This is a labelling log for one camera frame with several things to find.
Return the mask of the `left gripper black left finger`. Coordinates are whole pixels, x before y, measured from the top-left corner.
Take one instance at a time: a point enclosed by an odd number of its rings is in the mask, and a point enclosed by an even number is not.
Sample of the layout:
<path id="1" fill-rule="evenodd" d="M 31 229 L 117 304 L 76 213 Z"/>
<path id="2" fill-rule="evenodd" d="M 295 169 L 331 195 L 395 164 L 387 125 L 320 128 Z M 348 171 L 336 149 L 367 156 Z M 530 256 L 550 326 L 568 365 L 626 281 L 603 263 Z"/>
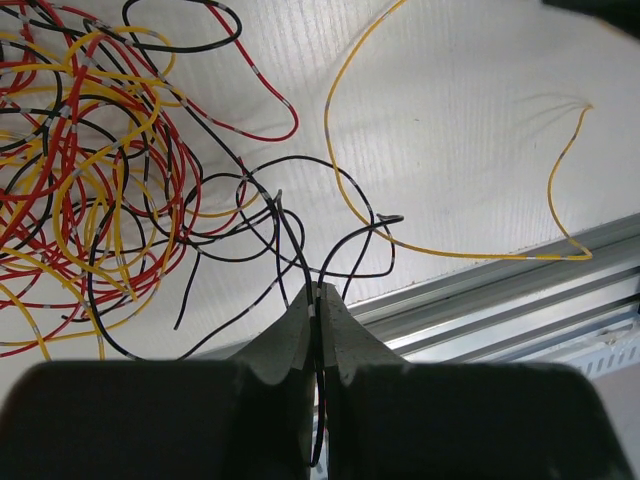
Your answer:
<path id="1" fill-rule="evenodd" d="M 1 409 L 5 479 L 306 479 L 317 285 L 225 359 L 56 361 Z"/>

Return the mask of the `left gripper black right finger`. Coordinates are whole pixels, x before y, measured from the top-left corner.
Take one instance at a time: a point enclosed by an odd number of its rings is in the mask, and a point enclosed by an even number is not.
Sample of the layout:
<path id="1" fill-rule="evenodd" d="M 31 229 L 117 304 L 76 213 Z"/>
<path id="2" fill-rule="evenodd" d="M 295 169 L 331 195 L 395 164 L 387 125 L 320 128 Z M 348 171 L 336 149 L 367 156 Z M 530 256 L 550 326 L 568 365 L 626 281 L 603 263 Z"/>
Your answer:
<path id="1" fill-rule="evenodd" d="M 332 479 L 630 479 L 604 405 L 553 363 L 412 363 L 317 289 Z"/>

